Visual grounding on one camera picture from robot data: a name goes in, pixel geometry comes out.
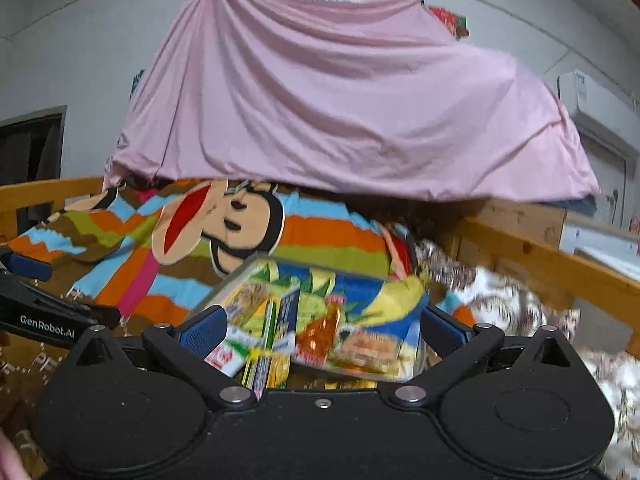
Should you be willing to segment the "person's left hand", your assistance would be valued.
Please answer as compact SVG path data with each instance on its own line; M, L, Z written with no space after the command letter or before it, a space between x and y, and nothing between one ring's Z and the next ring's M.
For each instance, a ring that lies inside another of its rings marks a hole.
M30 480L20 454L2 431L0 431L0 480Z

